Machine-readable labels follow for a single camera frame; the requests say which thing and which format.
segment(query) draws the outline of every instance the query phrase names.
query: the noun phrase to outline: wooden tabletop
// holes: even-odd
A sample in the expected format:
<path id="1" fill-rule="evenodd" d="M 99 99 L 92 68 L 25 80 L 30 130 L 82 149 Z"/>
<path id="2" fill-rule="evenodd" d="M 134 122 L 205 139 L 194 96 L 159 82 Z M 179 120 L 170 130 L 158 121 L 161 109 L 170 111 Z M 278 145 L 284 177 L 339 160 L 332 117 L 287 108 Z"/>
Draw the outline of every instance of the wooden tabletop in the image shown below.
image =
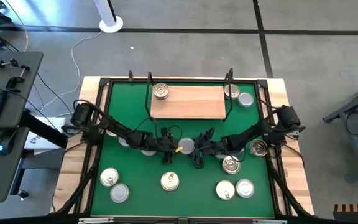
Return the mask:
<path id="1" fill-rule="evenodd" d="M 84 77 L 79 99 L 88 100 L 94 103 L 96 101 L 96 95 L 98 93 L 100 78 L 102 77 Z M 157 80 L 159 78 L 174 79 L 178 77 L 155 77 L 154 79 Z M 285 90 L 284 80 L 278 78 L 271 78 L 271 79 L 267 79 L 267 82 L 268 82 L 268 90 L 270 93 L 270 100 L 272 102 L 272 106 L 289 105 L 287 92 Z M 107 88 L 108 87 L 106 86 L 103 90 L 103 97 L 101 101 L 102 109 L 104 108 Z M 265 106 L 264 106 L 264 114 L 265 116 L 267 116 L 267 111 Z M 67 148 L 78 144 L 80 138 L 81 138 L 80 135 L 70 138 L 67 144 Z M 288 143 L 287 145 L 296 149 L 299 152 L 299 145 L 297 141 L 287 138 L 287 143 Z M 53 198 L 53 204 L 57 210 L 63 206 L 63 204 L 68 200 L 68 198 L 72 195 L 72 193 L 78 186 L 78 183 L 80 181 L 81 169 L 84 161 L 85 149 L 86 149 L 86 145 L 83 144 L 65 154 L 62 168 L 60 169 L 60 175 L 55 190 L 55 196 Z M 96 152 L 96 148 L 94 147 L 91 153 L 89 167 L 93 163 L 95 152 Z M 301 158 L 293 151 L 287 149 L 286 147 L 282 147 L 282 161 L 283 161 L 285 178 L 287 180 L 288 188 L 291 190 L 292 194 L 295 196 L 297 201 L 301 203 L 303 208 L 310 214 L 314 214 L 313 206 L 311 204 L 311 199 L 310 199 L 308 183 L 306 180 L 305 170 L 303 168 Z M 276 190 L 277 190 L 280 210 L 282 211 L 283 214 L 285 214 L 282 192 L 277 184 L 276 184 Z M 89 192 L 89 184 L 84 189 L 80 211 L 83 211 L 85 209 L 86 201 L 88 199 L 88 192 Z"/>

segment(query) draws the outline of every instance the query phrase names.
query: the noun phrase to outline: wooden board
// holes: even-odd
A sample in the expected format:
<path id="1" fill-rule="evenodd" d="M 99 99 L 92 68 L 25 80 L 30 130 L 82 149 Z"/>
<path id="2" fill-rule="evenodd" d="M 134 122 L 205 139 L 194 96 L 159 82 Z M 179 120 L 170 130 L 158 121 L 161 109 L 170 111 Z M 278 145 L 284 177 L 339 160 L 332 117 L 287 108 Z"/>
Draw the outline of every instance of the wooden board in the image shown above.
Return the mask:
<path id="1" fill-rule="evenodd" d="M 107 77 L 89 77 L 89 76 L 84 77 L 79 98 L 84 100 L 89 100 L 90 102 L 94 103 L 96 101 L 96 95 L 98 93 L 100 78 L 107 78 Z M 115 76 L 109 78 L 115 78 L 115 79 L 121 78 L 123 80 L 127 80 L 128 76 Z M 135 78 L 142 78 L 144 80 L 147 80 L 147 77 L 135 77 Z M 179 78 L 179 79 L 189 79 L 189 80 L 191 79 L 222 80 L 221 78 L 206 78 L 206 77 L 197 77 L 197 78 L 158 77 L 154 79 L 158 80 L 159 78 L 161 79 Z M 255 78 L 236 78 L 236 79 L 255 80 Z M 289 105 L 284 80 L 279 78 L 268 78 L 267 83 L 268 83 L 272 106 Z M 267 116 L 266 108 L 265 106 L 263 107 L 264 107 L 264 115 Z M 68 140 L 67 147 L 71 147 L 75 144 L 78 144 L 79 140 L 80 140 L 80 135 L 70 138 Z M 288 138 L 287 141 L 289 146 L 296 149 L 298 152 L 300 151 L 297 141 Z M 91 153 L 91 163 L 94 158 L 94 151 L 95 150 L 93 149 Z M 53 198 L 53 202 L 57 210 L 63 206 L 63 204 L 70 198 L 70 196 L 78 186 L 84 155 L 85 155 L 85 145 L 82 145 L 76 148 L 75 150 L 66 153 L 64 156 L 62 169 L 60 170 L 59 180 L 57 183 L 57 188 L 55 190 L 55 196 Z M 282 161 L 283 161 L 285 178 L 287 180 L 288 188 L 291 190 L 292 194 L 295 196 L 297 201 L 299 201 L 299 203 L 303 206 L 303 208 L 310 214 L 314 214 L 313 206 L 311 204 L 311 199 L 310 199 L 308 183 L 306 180 L 306 174 L 302 166 L 301 158 L 298 157 L 295 153 L 283 147 Z M 285 214 L 282 192 L 278 186 L 276 186 L 276 188 L 278 194 L 278 205 L 282 213 Z M 83 194 L 84 197 L 81 202 L 81 210 L 80 210 L 81 212 L 83 212 L 83 210 L 85 209 L 86 200 L 88 199 L 87 197 L 88 189 L 89 187 L 85 188 L 84 190 L 84 194 Z"/>
<path id="2" fill-rule="evenodd" d="M 221 86 L 169 86 L 168 98 L 152 97 L 153 118 L 224 119 L 224 92 Z"/>

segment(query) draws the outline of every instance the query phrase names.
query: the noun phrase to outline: concrete floor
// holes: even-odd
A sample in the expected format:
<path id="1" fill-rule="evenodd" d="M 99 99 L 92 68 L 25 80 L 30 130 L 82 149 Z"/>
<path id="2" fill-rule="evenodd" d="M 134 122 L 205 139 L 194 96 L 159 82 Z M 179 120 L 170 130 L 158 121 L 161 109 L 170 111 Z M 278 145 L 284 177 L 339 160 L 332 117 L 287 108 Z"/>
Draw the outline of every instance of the concrete floor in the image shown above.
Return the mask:
<path id="1" fill-rule="evenodd" d="M 39 26 L 98 27 L 99 15 L 92 0 L 12 1 L 25 24 Z M 230 1 L 113 1 L 126 28 L 256 29 L 252 0 Z M 358 1 L 351 0 L 259 0 L 265 29 L 358 30 Z M 10 10 L 5 10 L 18 24 Z M 88 17 L 79 16 L 88 13 Z M 23 32 L 0 32 L 23 49 Z M 70 49 L 81 38 L 96 33 L 30 32 L 29 50 L 43 51 L 39 70 L 57 93 L 78 81 Z M 335 203 L 358 203 L 358 182 L 344 176 L 357 168 L 346 134 L 339 121 L 325 124 L 321 118 L 348 102 L 358 91 L 358 35 L 267 35 L 267 47 L 275 78 L 283 78 L 287 93 L 307 129 L 300 148 L 315 214 L 332 218 Z M 235 77 L 265 78 L 265 65 L 257 34 L 102 34 L 75 48 L 75 58 L 85 75 L 157 75 L 221 77 L 229 68 Z M 53 95 L 35 83 L 44 102 Z M 63 99 L 71 103 L 79 90 Z M 30 101 L 41 106 L 38 96 Z M 66 113 L 55 101 L 47 116 Z M 33 171 L 33 175 L 44 171 Z M 33 195 L 25 203 L 32 210 L 11 210 L 18 200 L 0 204 L 0 218 L 46 214 L 57 173 L 44 175 L 45 195 Z"/>

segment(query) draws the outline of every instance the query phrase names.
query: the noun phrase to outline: green table surface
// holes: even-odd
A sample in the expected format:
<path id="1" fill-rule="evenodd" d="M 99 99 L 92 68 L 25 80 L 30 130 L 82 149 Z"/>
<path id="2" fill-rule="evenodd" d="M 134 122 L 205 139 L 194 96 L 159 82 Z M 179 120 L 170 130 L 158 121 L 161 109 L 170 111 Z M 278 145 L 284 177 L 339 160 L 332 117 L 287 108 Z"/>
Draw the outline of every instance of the green table surface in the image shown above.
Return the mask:
<path id="1" fill-rule="evenodd" d="M 215 83 L 168 83 L 168 85 L 219 86 Z M 255 97 L 252 84 L 237 84 L 241 92 Z M 114 83 L 109 114 L 122 124 L 134 129 L 147 117 L 144 108 L 146 83 Z M 229 101 L 226 100 L 226 111 Z M 158 119 L 158 133 L 161 127 L 178 125 L 183 137 L 195 138 L 200 132 L 215 129 L 213 140 L 221 136 L 237 134 L 255 124 L 258 120 L 256 103 L 242 108 L 233 101 L 233 110 L 226 120 L 202 119 Z M 154 132 L 154 125 L 146 121 L 140 128 Z M 176 129 L 176 138 L 180 133 Z M 162 154 L 145 156 L 140 150 L 121 146 L 117 138 L 108 135 L 104 138 L 101 152 L 98 181 L 96 182 L 92 215 L 148 216 L 148 217 L 273 217 L 273 205 L 264 157 L 255 157 L 246 152 L 241 169 L 236 174 L 227 174 L 222 168 L 222 160 L 207 157 L 202 169 L 194 168 L 191 158 L 183 154 L 173 157 L 170 165 L 161 163 Z M 124 203 L 114 203 L 110 199 L 111 187 L 100 183 L 100 173 L 108 167 L 118 170 L 119 182 L 126 184 L 131 192 Z M 174 171 L 179 177 L 179 186 L 168 192 L 161 187 L 161 176 Z M 234 185 L 239 179 L 249 179 L 255 187 L 251 198 L 235 195 L 230 200 L 222 200 L 216 194 L 216 185 L 221 180 L 229 180 Z"/>

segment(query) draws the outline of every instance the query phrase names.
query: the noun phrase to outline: can lid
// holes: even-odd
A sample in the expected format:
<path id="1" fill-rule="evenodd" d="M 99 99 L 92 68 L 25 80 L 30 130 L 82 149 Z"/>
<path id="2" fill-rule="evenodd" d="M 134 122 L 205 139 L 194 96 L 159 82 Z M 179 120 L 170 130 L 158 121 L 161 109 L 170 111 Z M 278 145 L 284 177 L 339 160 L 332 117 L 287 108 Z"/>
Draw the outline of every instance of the can lid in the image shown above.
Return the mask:
<path id="1" fill-rule="evenodd" d="M 113 202 L 122 203 L 129 198 L 129 188 L 125 184 L 116 184 L 110 191 Z"/>
<path id="2" fill-rule="evenodd" d="M 218 197 L 223 200 L 233 198 L 235 192 L 236 190 L 234 189 L 233 184 L 228 180 L 222 180 L 216 186 L 216 193 Z"/>
<path id="3" fill-rule="evenodd" d="M 148 151 L 148 150 L 141 150 L 141 151 L 145 156 L 154 156 L 154 154 L 157 152 L 157 151 Z"/>
<path id="4" fill-rule="evenodd" d="M 168 85 L 165 83 L 157 83 L 153 86 L 153 94 L 158 98 L 166 98 L 169 94 Z"/>
<path id="5" fill-rule="evenodd" d="M 100 182 L 105 187 L 111 187 L 118 182 L 118 171 L 114 168 L 107 168 L 100 174 Z"/>
<path id="6" fill-rule="evenodd" d="M 240 197 L 249 198 L 254 194 L 254 185 L 248 179 L 241 179 L 237 181 L 236 190 Z"/>
<path id="7" fill-rule="evenodd" d="M 178 147 L 183 147 L 180 151 L 184 155 L 189 155 L 194 151 L 194 141 L 191 138 L 182 138 L 178 142 Z"/>
<path id="8" fill-rule="evenodd" d="M 111 137 L 117 137 L 117 134 L 114 134 L 114 133 L 112 133 L 112 132 L 109 131 L 109 130 L 106 130 L 106 134 L 107 134 L 108 136 L 111 136 Z"/>
<path id="9" fill-rule="evenodd" d="M 233 99 L 238 98 L 240 95 L 239 87 L 235 84 L 230 84 L 230 87 L 231 87 L 231 98 L 233 98 Z M 224 95 L 226 96 L 226 98 L 229 99 L 230 98 L 229 97 L 229 85 L 224 86 L 223 91 L 224 91 Z"/>
<path id="10" fill-rule="evenodd" d="M 166 172 L 161 177 L 161 186 L 165 190 L 175 190 L 179 186 L 179 177 L 174 172 Z"/>
<path id="11" fill-rule="evenodd" d="M 260 139 L 255 139 L 251 142 L 250 153 L 255 156 L 265 156 L 267 154 L 266 142 Z"/>
<path id="12" fill-rule="evenodd" d="M 249 93 L 240 93 L 238 102 L 240 106 L 248 107 L 254 103 L 254 98 Z"/>
<path id="13" fill-rule="evenodd" d="M 223 159 L 223 169 L 229 174 L 235 174 L 240 171 L 241 163 L 234 159 L 238 161 L 235 156 L 226 156 L 226 158 Z"/>
<path id="14" fill-rule="evenodd" d="M 118 137 L 118 141 L 122 146 L 129 147 L 127 141 L 125 141 L 125 139 L 123 139 L 122 137 Z"/>

